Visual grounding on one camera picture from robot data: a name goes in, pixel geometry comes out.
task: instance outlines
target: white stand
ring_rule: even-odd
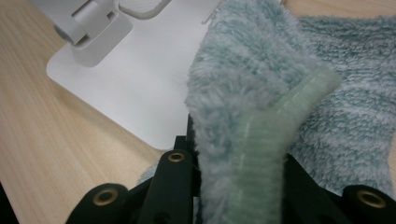
[[[171,149],[186,134],[188,71],[204,38],[205,17],[217,1],[172,0],[133,30],[95,67],[75,63],[70,45],[49,61],[61,86],[150,146]]]

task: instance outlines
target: stand base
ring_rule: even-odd
[[[65,45],[49,77],[150,146],[171,149],[186,132],[187,75],[215,3],[172,0],[153,19],[130,17],[133,30],[95,67],[77,64]]]

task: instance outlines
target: wooden table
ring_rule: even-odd
[[[391,0],[287,7],[297,16],[396,14]],[[132,188],[162,154],[47,77],[63,44],[25,0],[0,1],[0,180],[20,223],[63,223],[88,190],[106,182]]]

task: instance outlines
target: light wood tabletop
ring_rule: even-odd
[[[296,16],[396,14],[392,0],[286,6]],[[0,1],[0,181],[20,223],[64,223],[90,189],[108,182],[130,189],[162,154],[48,78],[47,62],[62,45],[26,0]]]

